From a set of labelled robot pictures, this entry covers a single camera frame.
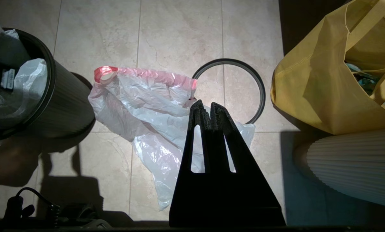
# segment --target yellow tote bag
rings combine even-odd
[[[345,60],[381,77],[371,97]],[[276,67],[270,96],[335,135],[385,128],[385,0],[355,0],[326,15]]]

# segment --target white pleated fabric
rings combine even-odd
[[[331,188],[385,205],[385,130],[320,139],[307,151],[307,163]]]

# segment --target black trash can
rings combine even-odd
[[[91,84],[77,78],[54,60],[38,38],[16,31],[32,59],[45,59],[48,77],[44,94],[32,113],[16,126],[1,129],[0,140],[14,134],[67,138],[87,130],[95,122],[95,114],[88,101]]]

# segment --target tile floor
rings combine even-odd
[[[251,151],[290,225],[327,224],[324,188],[306,183],[296,191],[301,203],[292,201],[292,208],[287,206],[283,174],[299,174],[282,170],[282,157],[291,161],[282,153],[286,144],[292,143],[283,141],[282,135],[298,129],[269,99],[272,72],[283,57],[277,0],[0,0],[0,24],[37,36],[59,63],[91,82],[94,69],[104,65],[192,76],[201,65],[217,58],[250,64],[267,91]],[[260,101],[255,81],[228,65],[205,72],[198,80],[196,97],[206,105],[217,102],[226,106],[241,122],[253,116]],[[72,162],[76,154],[78,169]],[[78,147],[50,154],[52,166],[47,166],[44,158],[49,155],[39,161],[26,186],[44,191],[48,182],[75,177],[81,180],[79,184],[98,188],[94,198],[104,211],[124,212],[133,220],[168,220],[169,209],[158,210],[153,177],[134,155],[131,144],[100,123]],[[79,186],[70,186],[82,191]],[[18,189],[0,185],[0,217],[7,199]],[[33,195],[23,196],[26,204],[36,204]],[[317,212],[308,211],[307,206]]]

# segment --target black ring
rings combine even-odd
[[[254,115],[254,117],[250,121],[248,121],[246,124],[255,123],[257,121],[257,119],[259,119],[260,115],[262,114],[262,112],[264,110],[264,105],[266,104],[266,90],[264,88],[262,78],[257,73],[257,71],[255,69],[253,69],[250,65],[248,65],[242,61],[236,60],[236,59],[228,59],[228,58],[215,59],[215,60],[210,61],[210,62],[206,63],[205,65],[201,66],[201,68],[199,68],[195,72],[195,74],[193,75],[193,79],[198,79],[200,77],[200,75],[203,72],[205,72],[207,69],[212,68],[212,67],[217,66],[217,65],[221,65],[221,64],[231,64],[231,65],[238,66],[238,67],[246,70],[254,78],[254,80],[256,80],[257,85],[259,86],[259,90],[260,90],[260,104],[259,104],[259,108],[256,112],[256,115]]]

